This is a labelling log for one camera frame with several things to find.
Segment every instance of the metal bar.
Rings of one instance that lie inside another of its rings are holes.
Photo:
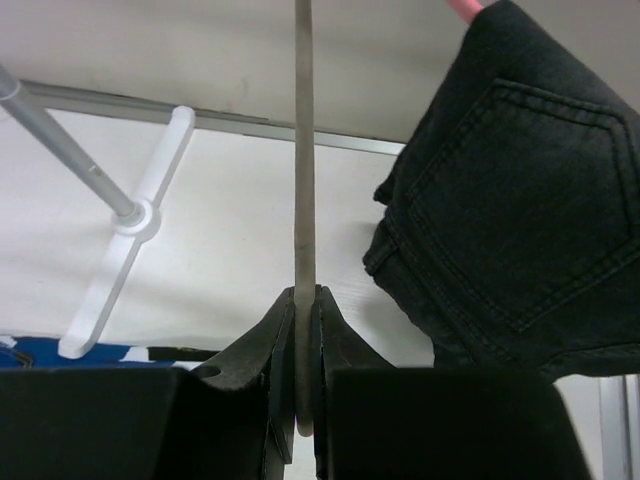
[[[124,118],[141,122],[166,124],[175,105],[141,98],[125,97],[110,93],[61,87],[43,83],[23,81],[22,84],[45,108],[64,110],[110,118]],[[219,113],[207,109],[194,109],[196,128],[216,132],[236,133],[250,137],[272,140],[295,140],[295,130],[291,124],[274,122],[266,118]],[[345,133],[329,131],[315,132],[316,145],[344,148],[362,152],[398,155],[403,143],[365,138]]]
[[[311,408],[311,307],[316,289],[313,22],[311,0],[295,0],[295,377],[298,433],[313,434]]]
[[[631,478],[640,480],[640,376],[627,375],[625,381]]]
[[[625,378],[601,378],[599,382],[604,478],[634,480]]]
[[[137,218],[134,202],[102,171],[20,81],[0,64],[0,105],[98,195],[119,217]]]

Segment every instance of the white surface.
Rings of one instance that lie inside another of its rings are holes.
[[[58,355],[80,358],[98,341],[141,245],[160,228],[158,209],[189,145],[194,125],[195,112],[191,108],[182,106],[173,110],[133,197],[144,214],[134,225],[123,225],[118,217],[113,217],[113,238],[69,329],[60,339]]]
[[[637,0],[516,3],[640,107]],[[293,4],[2,0],[0,59],[31,80],[292,123]],[[314,14],[317,125],[406,141],[464,23],[444,0],[321,0]]]
[[[126,191],[164,127],[55,113]],[[111,238],[110,214],[0,112],[0,334],[61,335]],[[318,148],[318,280],[349,323],[396,365],[428,365],[429,340],[363,271],[382,208],[373,189],[391,157]],[[293,284],[293,144],[197,131],[102,340],[222,348]],[[595,380],[560,382],[591,465],[602,478]],[[312,442],[296,439],[289,479],[315,475]]]

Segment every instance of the white plastic connector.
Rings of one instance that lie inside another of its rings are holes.
[[[114,236],[69,330],[58,344],[59,355],[80,358],[98,341],[140,246],[160,228],[158,208],[191,139],[194,124],[195,112],[191,108],[173,110],[134,196],[140,217],[136,222],[114,218]]]

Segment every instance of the denim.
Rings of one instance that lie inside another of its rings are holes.
[[[375,192],[364,257],[436,367],[640,371],[639,134],[515,4],[478,14]]]

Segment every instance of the gray pole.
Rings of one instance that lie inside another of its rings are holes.
[[[316,291],[316,217],[311,0],[295,0],[295,374],[298,433],[313,434],[311,408],[311,307]]]
[[[20,81],[0,64],[0,105],[82,182],[109,205],[123,223],[135,223],[135,203],[120,190],[47,111],[36,103]]]

